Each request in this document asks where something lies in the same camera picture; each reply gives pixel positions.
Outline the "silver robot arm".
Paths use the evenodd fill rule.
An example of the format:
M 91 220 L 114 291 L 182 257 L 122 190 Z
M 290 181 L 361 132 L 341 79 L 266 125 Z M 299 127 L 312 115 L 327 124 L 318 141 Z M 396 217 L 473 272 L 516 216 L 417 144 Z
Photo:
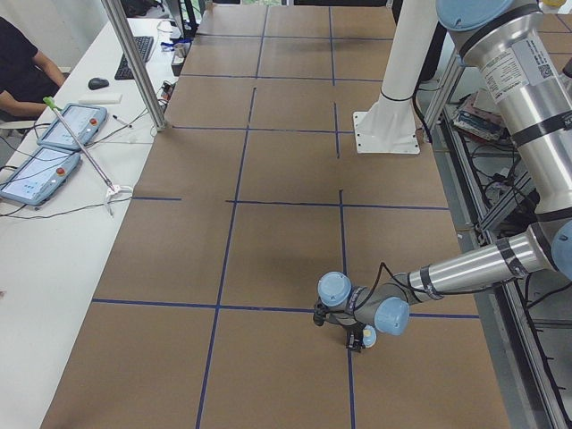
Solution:
M 420 119 L 429 138 L 446 121 L 450 147 L 467 170 L 477 199 L 475 232 L 496 232 L 519 206 L 533 217 L 520 233 L 408 273 L 380 270 L 371 287 L 340 272 L 317 284 L 313 320 L 337 324 L 350 349 L 374 344 L 378 333 L 399 335 L 410 308 L 450 296 L 501 287 L 550 269 L 571 273 L 571 95 L 538 29 L 535 1 L 407 1 L 397 22 L 378 100 L 353 115 L 361 155 L 415 155 L 407 136 L 422 65 L 434 57 L 433 37 L 446 33 L 455 51 L 449 68 L 473 67 L 492 96 L 493 118 L 450 103 L 456 81 L 446 79 Z

